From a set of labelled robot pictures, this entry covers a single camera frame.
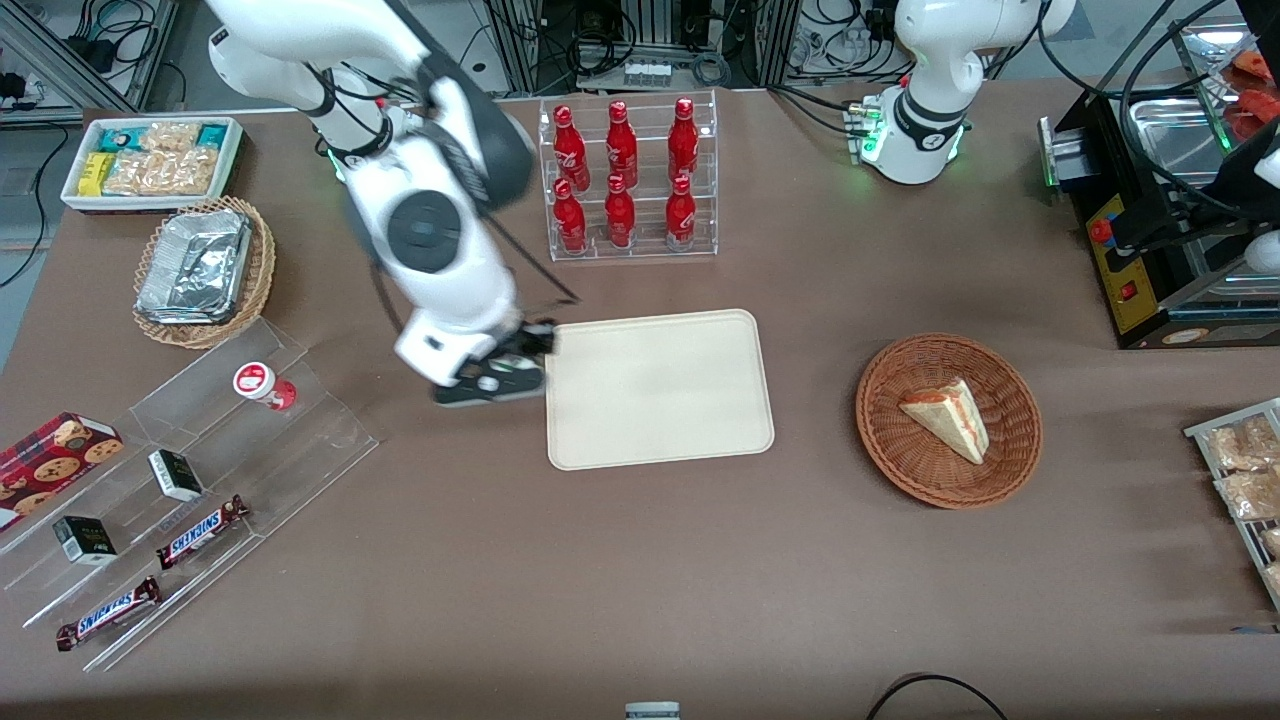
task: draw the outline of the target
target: white box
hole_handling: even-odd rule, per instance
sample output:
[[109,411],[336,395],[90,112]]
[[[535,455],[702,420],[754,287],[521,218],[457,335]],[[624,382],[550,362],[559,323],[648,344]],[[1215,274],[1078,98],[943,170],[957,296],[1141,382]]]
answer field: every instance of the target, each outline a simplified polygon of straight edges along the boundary
[[[102,195],[88,196],[77,192],[81,173],[84,172],[84,160],[90,152],[96,152],[101,142],[102,133],[109,129],[136,128],[154,122],[172,123],[201,123],[206,126],[227,126],[227,136],[218,150],[218,164],[214,167],[214,178],[209,183],[209,191],[204,195],[148,195],[148,196],[120,196]],[[236,164],[236,155],[239,150],[241,137],[244,131],[241,124],[227,115],[164,115],[164,117],[132,117],[93,120],[84,128],[84,137],[81,140],[79,150],[76,151],[76,161],[72,163],[70,172],[67,173],[67,182],[63,183],[63,202],[73,210],[81,213],[151,213],[175,210],[195,205],[202,200],[221,197],[227,190],[227,182],[232,177],[232,167]]]

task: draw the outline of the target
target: chocolate bar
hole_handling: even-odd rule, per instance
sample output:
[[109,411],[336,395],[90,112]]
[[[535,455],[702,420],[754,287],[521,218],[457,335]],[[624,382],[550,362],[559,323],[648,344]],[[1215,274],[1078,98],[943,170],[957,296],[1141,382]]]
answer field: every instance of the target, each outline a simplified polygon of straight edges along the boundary
[[200,546],[212,539],[214,536],[225,530],[232,525],[232,523],[244,515],[248,515],[248,506],[244,505],[238,495],[232,496],[232,498],[221,503],[218,510],[214,510],[207,518],[196,523],[196,527],[178,536],[178,538],[166,547],[161,547],[156,551],[156,557],[160,559],[160,569],[168,570],[169,568],[173,568],[183,557],[198,550]]
[[156,579],[147,577],[142,584],[120,597],[99,607],[92,614],[81,618],[79,623],[68,623],[58,629],[58,650],[67,652],[88,639],[90,635],[102,628],[119,623],[125,615],[148,603],[160,605],[160,585]]

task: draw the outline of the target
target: wicker basket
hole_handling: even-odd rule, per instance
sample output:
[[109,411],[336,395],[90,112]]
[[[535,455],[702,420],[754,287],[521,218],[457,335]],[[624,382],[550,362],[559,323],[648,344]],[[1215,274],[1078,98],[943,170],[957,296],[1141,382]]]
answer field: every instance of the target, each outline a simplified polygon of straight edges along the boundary
[[[902,397],[964,378],[991,447],[974,465],[909,418]],[[924,502],[955,510],[1005,501],[1036,471],[1043,446],[1039,409],[1009,363],[952,334],[919,334],[882,350],[863,372],[854,400],[858,432],[876,465]]]
[[[253,236],[250,240],[248,265],[244,268],[244,279],[241,284],[239,309],[230,322],[221,325],[161,325],[152,323],[133,313],[133,319],[142,328],[142,332],[151,340],[169,345],[178,345],[189,350],[207,350],[219,342],[238,334],[248,327],[255,318],[262,314],[266,305],[266,296],[271,292],[271,273],[275,270],[275,240],[271,237],[271,228],[262,222],[262,215],[252,205],[236,197],[219,197],[206,200],[191,208],[178,210],[175,215],[191,213],[211,213],[214,210],[236,210],[243,213],[253,222]],[[157,227],[151,233],[151,241],[142,251],[142,261],[133,273],[133,291],[142,290],[142,281],[151,268],[151,256],[156,250],[156,240],[160,237]]]

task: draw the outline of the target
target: bread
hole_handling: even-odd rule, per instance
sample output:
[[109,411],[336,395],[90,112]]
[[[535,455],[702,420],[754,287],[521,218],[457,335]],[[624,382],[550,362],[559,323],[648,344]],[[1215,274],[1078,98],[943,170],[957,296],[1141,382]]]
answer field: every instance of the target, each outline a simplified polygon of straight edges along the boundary
[[973,392],[961,378],[936,389],[914,392],[904,397],[899,407],[961,457],[982,465],[991,439]]

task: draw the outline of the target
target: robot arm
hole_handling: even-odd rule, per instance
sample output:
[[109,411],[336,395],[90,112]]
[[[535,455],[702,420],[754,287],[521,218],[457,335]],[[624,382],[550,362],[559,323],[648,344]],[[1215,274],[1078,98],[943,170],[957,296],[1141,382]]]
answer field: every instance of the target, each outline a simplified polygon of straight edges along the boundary
[[861,161],[904,184],[938,177],[982,87],[975,51],[1016,45],[1037,23],[1046,36],[1055,35],[1074,9],[1075,0],[901,0],[893,27],[916,64],[905,88],[891,87],[864,102],[878,113],[864,122],[870,137]]
[[[460,402],[540,388],[545,343],[529,342],[511,273],[479,219],[524,193],[524,129],[398,1],[207,3],[225,26],[209,44],[219,76],[301,110],[344,165],[371,251],[415,306],[397,354]],[[416,78],[429,117],[380,108],[378,88],[342,64],[351,58]]]

